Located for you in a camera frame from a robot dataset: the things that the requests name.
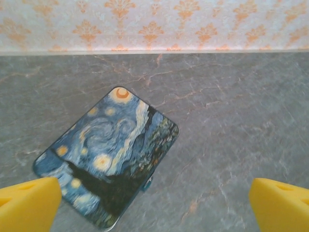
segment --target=marble countertop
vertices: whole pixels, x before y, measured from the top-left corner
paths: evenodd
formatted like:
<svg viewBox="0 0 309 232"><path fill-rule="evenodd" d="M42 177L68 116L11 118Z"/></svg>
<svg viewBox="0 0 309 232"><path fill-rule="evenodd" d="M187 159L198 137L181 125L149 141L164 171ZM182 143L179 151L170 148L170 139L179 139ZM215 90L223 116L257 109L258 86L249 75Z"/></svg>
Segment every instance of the marble countertop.
<svg viewBox="0 0 309 232"><path fill-rule="evenodd" d="M309 188L309 53L0 57L0 188L112 87L180 137L115 232L258 232L255 177ZM52 232L96 232L62 202Z"/></svg>

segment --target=wall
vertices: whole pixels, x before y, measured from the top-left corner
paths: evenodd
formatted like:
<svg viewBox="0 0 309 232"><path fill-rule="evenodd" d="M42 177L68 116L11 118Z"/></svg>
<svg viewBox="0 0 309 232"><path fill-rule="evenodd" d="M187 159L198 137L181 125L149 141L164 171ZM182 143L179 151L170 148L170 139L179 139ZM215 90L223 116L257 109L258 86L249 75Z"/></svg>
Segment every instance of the wall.
<svg viewBox="0 0 309 232"><path fill-rule="evenodd" d="M0 0L0 52L309 48L309 0Z"/></svg>

